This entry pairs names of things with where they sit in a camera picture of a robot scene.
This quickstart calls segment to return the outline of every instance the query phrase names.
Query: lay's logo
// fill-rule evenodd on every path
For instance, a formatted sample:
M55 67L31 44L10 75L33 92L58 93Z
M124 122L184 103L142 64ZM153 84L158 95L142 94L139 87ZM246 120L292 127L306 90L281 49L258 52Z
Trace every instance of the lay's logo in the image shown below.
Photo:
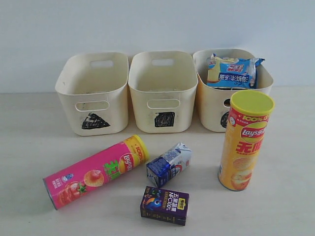
M248 143L254 144L262 140L267 122L249 124L242 129L241 137Z

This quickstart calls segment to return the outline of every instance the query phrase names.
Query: purple juice box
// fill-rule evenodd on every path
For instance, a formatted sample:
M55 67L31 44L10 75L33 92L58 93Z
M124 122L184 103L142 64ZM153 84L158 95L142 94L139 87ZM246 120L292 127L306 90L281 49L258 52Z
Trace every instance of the purple juice box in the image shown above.
M185 225L188 201L188 193L147 186L140 205L141 216Z

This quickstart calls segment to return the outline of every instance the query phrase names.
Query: tabletop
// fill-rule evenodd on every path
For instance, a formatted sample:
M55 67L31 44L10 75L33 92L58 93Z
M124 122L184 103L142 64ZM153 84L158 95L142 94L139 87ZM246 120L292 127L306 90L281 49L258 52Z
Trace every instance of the tabletop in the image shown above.
M182 133L140 131L132 111L117 134L72 132L55 93L0 94L0 231L2 236L220 235L313 236L315 225L315 87L273 87L276 103L248 188L218 181L224 133L205 129L194 112ZM191 165L166 189L190 194L186 226L140 216L145 165L55 210L42 179L133 134L151 159L178 142Z

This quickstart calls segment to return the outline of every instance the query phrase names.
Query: lay's chip can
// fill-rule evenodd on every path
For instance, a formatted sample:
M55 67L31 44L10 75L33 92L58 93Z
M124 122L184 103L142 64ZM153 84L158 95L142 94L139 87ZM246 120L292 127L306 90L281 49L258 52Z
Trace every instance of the lay's chip can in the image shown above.
M241 191L252 177L274 101L262 92L241 90L230 104L218 178L227 189Z

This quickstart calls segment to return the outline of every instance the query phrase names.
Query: black triangle symbol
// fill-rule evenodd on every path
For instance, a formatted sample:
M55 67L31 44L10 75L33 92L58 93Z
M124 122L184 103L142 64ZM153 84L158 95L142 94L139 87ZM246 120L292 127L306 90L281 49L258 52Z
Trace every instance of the black triangle symbol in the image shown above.
M100 129L108 126L110 126L109 123L94 113L89 113L82 123L82 129Z

